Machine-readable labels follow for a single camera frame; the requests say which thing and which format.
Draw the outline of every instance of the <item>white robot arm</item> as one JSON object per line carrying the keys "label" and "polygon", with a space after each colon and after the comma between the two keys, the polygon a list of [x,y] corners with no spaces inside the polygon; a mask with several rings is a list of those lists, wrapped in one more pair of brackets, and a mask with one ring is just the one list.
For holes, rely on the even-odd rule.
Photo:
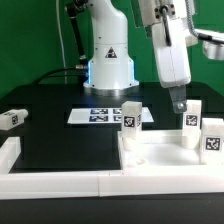
{"label": "white robot arm", "polygon": [[187,46],[203,40],[208,58],[224,60],[224,35],[194,29],[194,0],[132,0],[132,6],[136,25],[151,30],[160,83],[169,88],[174,111],[185,112],[191,80]]}
{"label": "white robot arm", "polygon": [[169,88],[176,113],[185,112],[186,88],[191,80],[187,46],[197,43],[186,36],[184,0],[132,0],[141,16],[140,26],[151,27],[157,70],[162,87]]}
{"label": "white robot arm", "polygon": [[84,90],[104,96],[134,90],[139,82],[134,79],[134,62],[128,55],[126,16],[114,8],[111,0],[74,0],[70,8],[73,14],[87,8],[92,19],[94,55],[88,62],[89,79]]}

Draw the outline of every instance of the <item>cable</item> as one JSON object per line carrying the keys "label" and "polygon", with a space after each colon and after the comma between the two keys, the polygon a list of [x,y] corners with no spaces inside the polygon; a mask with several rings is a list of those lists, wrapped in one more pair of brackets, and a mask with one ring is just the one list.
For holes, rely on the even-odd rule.
{"label": "cable", "polygon": [[186,11],[187,11],[187,24],[188,24],[188,29],[189,29],[190,33],[199,40],[208,41],[208,42],[212,42],[215,44],[224,44],[223,38],[218,38],[218,37],[214,37],[211,35],[198,33],[194,29],[194,23],[193,23],[193,19],[192,19],[191,6],[190,6],[189,0],[185,0],[185,5],[186,5]]}
{"label": "cable", "polygon": [[185,0],[185,5],[186,5],[187,24],[188,24],[189,31],[193,36],[199,38],[199,33],[194,29],[190,2],[188,0]]}
{"label": "cable", "polygon": [[58,73],[58,72],[64,72],[64,71],[71,71],[71,70],[76,70],[76,67],[68,67],[68,68],[59,68],[59,69],[55,69],[53,71],[50,71],[50,72],[47,72],[45,73],[44,75],[42,75],[41,77],[39,77],[38,79],[36,79],[33,84],[38,84],[42,79],[50,76],[50,75],[53,75],[55,73]]}
{"label": "cable", "polygon": [[[64,68],[66,68],[65,48],[64,48],[64,41],[63,41],[62,32],[61,32],[61,20],[60,20],[59,5],[60,5],[59,4],[59,0],[56,0],[56,16],[57,16],[57,25],[58,25],[59,39],[60,39],[60,44],[61,44],[62,61],[63,61]],[[66,72],[65,72],[65,84],[67,84]]]}
{"label": "cable", "polygon": [[87,79],[87,75],[86,73],[79,73],[79,74],[71,74],[71,75],[51,75],[51,76],[46,76],[46,77],[43,77],[40,81],[42,81],[43,79],[49,79],[49,78],[61,78],[61,77],[83,77],[83,78],[86,78]]}

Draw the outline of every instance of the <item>white tray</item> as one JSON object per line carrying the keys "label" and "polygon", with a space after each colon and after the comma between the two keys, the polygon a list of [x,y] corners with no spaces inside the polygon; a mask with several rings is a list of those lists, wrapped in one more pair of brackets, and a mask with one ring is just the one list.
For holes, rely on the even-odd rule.
{"label": "white tray", "polygon": [[[199,150],[184,149],[180,141],[179,130],[143,131],[127,151],[118,132],[122,170],[117,171],[8,174],[3,169],[0,199],[224,192],[224,166],[199,165]],[[15,161],[20,144],[14,141],[12,151],[7,145]],[[9,159],[4,158],[2,165]]]}

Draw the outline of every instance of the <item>black cable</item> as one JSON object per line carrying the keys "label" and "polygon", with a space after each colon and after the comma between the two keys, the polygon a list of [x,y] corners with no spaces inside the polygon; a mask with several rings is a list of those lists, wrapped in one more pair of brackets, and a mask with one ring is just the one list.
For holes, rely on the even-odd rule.
{"label": "black cable", "polygon": [[86,75],[86,73],[72,74],[72,75],[51,75],[51,76],[46,76],[46,77],[42,78],[40,81],[42,81],[43,79],[63,78],[63,77],[84,77],[84,78],[87,78],[88,76]]}
{"label": "black cable", "polygon": [[60,68],[60,69],[56,69],[56,70],[53,70],[53,71],[50,71],[50,72],[47,72],[45,74],[43,74],[41,77],[39,77],[38,79],[36,79],[33,84],[38,84],[42,79],[50,76],[50,75],[53,75],[55,73],[58,73],[58,72],[64,72],[64,71],[71,71],[71,70],[76,70],[76,67],[68,67],[68,68]]}

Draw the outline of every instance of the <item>white block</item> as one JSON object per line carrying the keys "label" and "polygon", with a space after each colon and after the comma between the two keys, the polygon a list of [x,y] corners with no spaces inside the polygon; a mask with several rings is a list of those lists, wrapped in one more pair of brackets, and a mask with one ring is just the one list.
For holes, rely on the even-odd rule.
{"label": "white block", "polygon": [[127,101],[122,104],[122,137],[136,139],[142,130],[142,103]]}
{"label": "white block", "polygon": [[3,114],[0,114],[0,130],[10,130],[22,123],[24,118],[28,116],[28,111],[21,110],[9,110]]}
{"label": "white block", "polygon": [[8,138],[0,148],[0,174],[9,173],[20,153],[20,138]]}
{"label": "white block", "polygon": [[183,114],[182,147],[197,149],[200,143],[201,100],[188,100]]}
{"label": "white block", "polygon": [[223,119],[203,118],[200,162],[202,164],[224,164],[223,141]]}

